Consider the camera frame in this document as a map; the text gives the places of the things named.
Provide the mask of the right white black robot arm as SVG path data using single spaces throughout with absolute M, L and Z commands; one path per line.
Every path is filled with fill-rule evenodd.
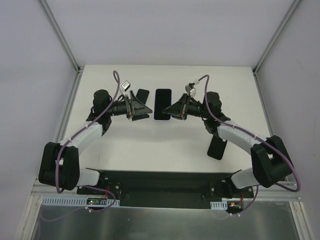
M 207 155 L 216 160 L 222 159 L 228 142 L 250 155 L 250 168 L 232 173 L 214 187 L 221 197 L 237 197 L 247 187 L 269 188 L 293 172 L 293 165 L 282 139 L 276 135 L 249 135 L 246 129 L 237 127 L 223 114 L 222 102 L 217 92 L 207 92 L 203 102 L 184 93 L 177 102 L 164 108 L 162 112 L 178 120 L 186 120 L 189 115 L 201 118 L 205 129 L 212 135 Z

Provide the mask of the black smartphone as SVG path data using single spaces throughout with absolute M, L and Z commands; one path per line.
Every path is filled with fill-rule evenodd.
M 172 90 L 169 88 L 158 88 L 155 90 L 153 119 L 155 121 L 169 121 L 171 115 L 163 113 L 172 103 Z
M 136 98 L 143 104 L 146 104 L 150 91 L 146 89 L 138 89 L 136 93 Z

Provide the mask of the black phone case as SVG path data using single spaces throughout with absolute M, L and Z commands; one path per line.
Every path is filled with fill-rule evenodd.
M 226 146 L 226 140 L 223 140 L 217 136 L 213 136 L 207 150 L 207 155 L 220 161 L 223 158 Z

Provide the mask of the lilac phone case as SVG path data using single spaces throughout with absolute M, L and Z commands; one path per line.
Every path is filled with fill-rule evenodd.
M 154 119 L 155 122 L 158 122 L 158 123 L 167 123 L 167 122 L 170 122 L 171 119 L 168 119 L 168 120 L 158 120 L 158 119 Z

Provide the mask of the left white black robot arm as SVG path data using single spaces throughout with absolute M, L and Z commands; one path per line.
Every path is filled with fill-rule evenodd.
M 97 90 L 84 126 L 64 140 L 49 142 L 44 146 L 39 182 L 56 187 L 59 192 L 88 186 L 94 194 L 102 194 L 106 188 L 105 181 L 100 179 L 98 170 L 80 167 L 81 153 L 108 131 L 113 116 L 125 115 L 131 119 L 152 112 L 133 91 L 124 96 L 122 101 L 115 101 L 107 90 Z

